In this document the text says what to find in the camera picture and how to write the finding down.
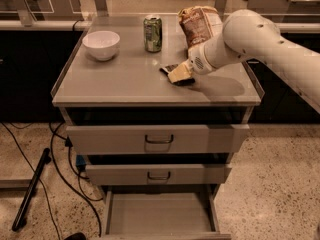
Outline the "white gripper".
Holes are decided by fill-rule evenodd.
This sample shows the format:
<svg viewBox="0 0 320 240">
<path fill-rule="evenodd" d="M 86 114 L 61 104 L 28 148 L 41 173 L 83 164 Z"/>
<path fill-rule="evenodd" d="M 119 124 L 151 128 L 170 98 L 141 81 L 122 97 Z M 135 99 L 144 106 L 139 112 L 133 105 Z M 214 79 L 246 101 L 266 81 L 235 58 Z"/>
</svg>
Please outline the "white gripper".
<svg viewBox="0 0 320 240">
<path fill-rule="evenodd" d="M 216 70 L 214 67 L 215 48 L 210 44 L 199 44 L 188 50 L 188 59 L 194 72 L 200 75 L 209 74 Z M 193 83 L 189 62 L 173 64 L 167 67 L 168 78 L 173 84 Z"/>
</svg>

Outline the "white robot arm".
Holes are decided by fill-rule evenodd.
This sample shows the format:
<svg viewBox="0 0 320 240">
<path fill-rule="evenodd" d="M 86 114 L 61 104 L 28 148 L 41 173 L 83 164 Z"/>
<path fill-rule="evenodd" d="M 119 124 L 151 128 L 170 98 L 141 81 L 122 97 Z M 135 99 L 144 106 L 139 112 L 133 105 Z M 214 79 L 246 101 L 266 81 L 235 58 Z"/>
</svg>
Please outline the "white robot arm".
<svg viewBox="0 0 320 240">
<path fill-rule="evenodd" d="M 221 20 L 215 9 L 197 7 L 181 11 L 179 24 L 188 59 L 168 73 L 171 83 L 254 58 L 320 111 L 320 54 L 282 37 L 269 19 L 243 9 Z"/>
</svg>

